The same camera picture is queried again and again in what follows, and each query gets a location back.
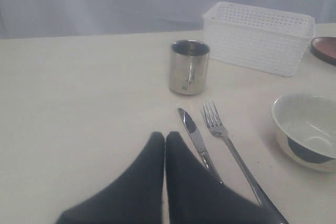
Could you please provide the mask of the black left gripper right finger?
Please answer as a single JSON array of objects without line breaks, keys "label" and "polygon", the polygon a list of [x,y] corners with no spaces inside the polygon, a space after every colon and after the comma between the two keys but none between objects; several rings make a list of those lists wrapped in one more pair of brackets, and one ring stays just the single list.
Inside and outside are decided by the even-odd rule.
[{"label": "black left gripper right finger", "polygon": [[276,223],[275,214],[214,178],[179,132],[166,137],[166,186],[171,223]]}]

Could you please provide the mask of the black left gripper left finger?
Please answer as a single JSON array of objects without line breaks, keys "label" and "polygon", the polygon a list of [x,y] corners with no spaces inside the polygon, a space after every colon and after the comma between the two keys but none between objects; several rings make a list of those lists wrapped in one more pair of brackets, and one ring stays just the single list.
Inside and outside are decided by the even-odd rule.
[{"label": "black left gripper left finger", "polygon": [[114,182],[64,211],[57,223],[162,223],[164,158],[165,138],[153,132]]}]

